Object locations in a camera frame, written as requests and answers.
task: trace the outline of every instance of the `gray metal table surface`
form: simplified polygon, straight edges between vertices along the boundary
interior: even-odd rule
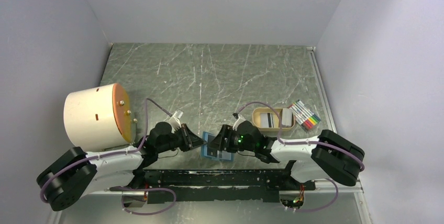
[[[307,138],[328,129],[327,109],[321,97],[313,62],[306,47],[245,44],[115,43],[101,85],[120,83],[130,96],[143,136],[142,101],[150,97],[170,112],[184,112],[181,122],[197,135],[217,134],[222,124],[232,125],[232,113],[251,101],[287,107],[301,99],[320,118],[310,132],[295,126],[283,138]],[[257,105],[241,114],[251,120]],[[168,117],[149,105],[149,129]],[[159,155],[171,156],[173,152]],[[200,148],[159,159],[150,169],[274,169],[285,163],[265,164],[235,154],[232,162],[201,157]]]
[[[320,81],[316,60],[305,47],[237,44],[149,44],[116,43],[109,56],[101,85],[118,82],[128,91],[132,110],[142,119],[142,99],[151,97],[168,110],[184,111],[182,122],[199,135],[217,133],[222,124],[234,122],[239,106],[261,100],[272,106],[287,106],[301,99],[321,119],[314,131],[301,127],[283,134],[285,138],[306,138],[322,129],[336,131]],[[242,113],[251,119],[254,106]],[[167,117],[149,106],[149,127]],[[141,128],[144,122],[139,121]],[[233,162],[201,158],[199,150],[179,152],[174,158],[160,159],[154,169],[267,169],[284,164],[264,164],[253,157],[236,155]],[[306,192],[304,209],[329,202],[335,189],[327,181],[317,181],[315,191]],[[260,200],[182,201],[167,212],[135,216],[121,211],[119,192],[96,192],[81,198],[63,212],[53,212],[49,223],[371,223],[360,182],[354,187],[339,185],[338,200],[313,213],[285,211],[280,203]],[[297,195],[297,191],[281,194]],[[148,204],[139,212],[153,212],[169,205]]]

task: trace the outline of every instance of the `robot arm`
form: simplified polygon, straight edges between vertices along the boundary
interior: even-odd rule
[[[323,130],[319,136],[307,139],[281,139],[262,135],[249,121],[239,118],[234,127],[223,125],[219,134],[209,144],[211,148],[235,153],[252,151],[264,163],[295,161],[291,177],[300,183],[321,178],[354,186],[360,172],[360,164],[344,152],[354,155],[360,161],[364,151],[340,135]]]
[[[206,144],[186,124],[181,124],[178,117],[173,115],[167,122],[157,123],[140,150],[137,150],[140,142],[124,149],[104,152],[84,152],[80,147],[71,148],[37,177],[40,188],[57,172],[73,163],[96,158],[85,160],[53,178],[44,192],[52,210],[64,210],[81,197],[110,187],[137,188],[144,183],[143,168],[157,161],[159,153],[177,148],[185,152]]]
[[[283,140],[285,144],[277,140],[275,137],[264,136],[258,128],[240,118],[234,127],[223,125],[209,145],[232,153],[252,151],[264,163],[288,162],[287,165],[291,165],[291,177],[300,183],[330,177],[343,185],[356,184],[360,165],[355,160],[335,149],[309,144],[313,141],[328,143],[362,161],[362,149],[336,133],[324,130],[319,136],[308,139]],[[306,144],[291,144],[294,141],[305,141]],[[43,188],[45,183],[52,180],[43,193],[51,208],[60,211],[95,191],[116,186],[142,188],[146,181],[143,168],[157,161],[159,153],[177,148],[186,152],[204,144],[204,140],[173,115],[167,122],[159,122],[151,129],[140,150],[140,142],[117,150],[119,155],[110,155],[116,150],[84,152],[80,147],[74,147],[42,172],[37,183]],[[67,170],[55,177],[64,169]]]

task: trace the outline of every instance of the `blue card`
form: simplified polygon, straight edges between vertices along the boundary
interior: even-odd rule
[[[233,153],[208,148],[208,144],[214,139],[214,137],[215,136],[211,135],[209,132],[204,131],[202,133],[202,138],[207,141],[207,144],[201,147],[201,156],[216,161],[233,161]]]

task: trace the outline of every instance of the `marker pen set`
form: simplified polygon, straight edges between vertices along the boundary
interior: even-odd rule
[[[292,110],[296,122],[306,131],[311,130],[320,122],[320,118],[309,110],[300,100],[292,103],[289,108]]]

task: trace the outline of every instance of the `white container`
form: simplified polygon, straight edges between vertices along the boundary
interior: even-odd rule
[[[63,121],[69,139],[83,151],[129,144],[135,137],[129,96],[117,83],[70,93]]]

